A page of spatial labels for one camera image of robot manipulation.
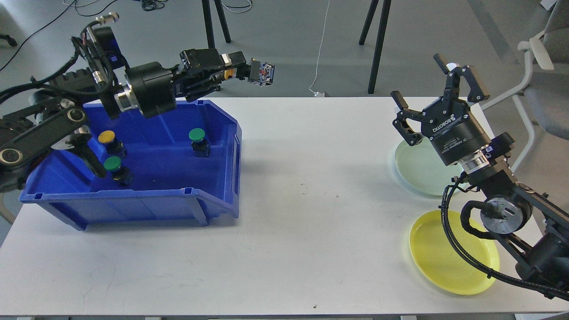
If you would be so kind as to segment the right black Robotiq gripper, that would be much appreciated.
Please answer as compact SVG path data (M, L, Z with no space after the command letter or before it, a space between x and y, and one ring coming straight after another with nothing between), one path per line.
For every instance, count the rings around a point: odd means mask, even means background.
M490 93L474 67L449 63L439 53L433 59L446 75L443 96L425 107L423 115L410 109L399 91L392 91L390 96L399 109L393 126L409 146L419 145L423 136L428 138L443 164L449 166L491 142L468 105L489 99ZM459 99L461 79L469 86L468 103ZM421 122L421 133L411 128L409 119Z

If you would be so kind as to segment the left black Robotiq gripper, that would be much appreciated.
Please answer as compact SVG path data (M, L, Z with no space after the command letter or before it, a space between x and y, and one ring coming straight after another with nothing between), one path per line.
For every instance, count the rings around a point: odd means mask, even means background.
M231 79L252 82L251 67L242 51L222 53L215 48L186 49L180 63L163 67L158 61L124 68L126 83L116 88L116 109L123 113L137 109L146 118L176 108L176 98L190 101L218 89Z

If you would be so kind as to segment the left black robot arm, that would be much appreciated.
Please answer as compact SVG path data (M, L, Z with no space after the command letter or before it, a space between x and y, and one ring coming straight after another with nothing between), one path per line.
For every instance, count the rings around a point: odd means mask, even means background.
M175 109L177 97L195 101L219 91L229 79L272 84L273 65L215 48L184 50L181 62L171 68L156 61L130 67L108 27L118 19L116 12L95 18L72 38L74 53L65 65L44 79L2 91L2 103L32 89L37 100L1 118L1 192L22 190L31 172L57 148L82 159L96 176L106 176L88 146L91 133L83 131L86 103L100 100L112 119L132 109L150 118Z

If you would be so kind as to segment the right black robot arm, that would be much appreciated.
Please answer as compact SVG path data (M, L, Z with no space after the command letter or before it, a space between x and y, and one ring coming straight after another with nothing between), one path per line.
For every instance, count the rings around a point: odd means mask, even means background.
M433 56L446 75L441 97L421 111L413 111L398 91L391 97L398 112L393 126L409 146L428 139L446 165L459 164L460 176L445 187L440 209L443 231L451 247L488 278L534 290L546 298L568 300L568 214L526 184L518 182L508 164L514 139L508 133L489 138L472 115L471 105L488 99L489 92L470 66L449 64ZM478 261L460 245L449 222L449 203L460 184L462 192L481 191L484 201L470 200L461 210L461 226L484 240L496 240L516 260L519 278L510 277Z

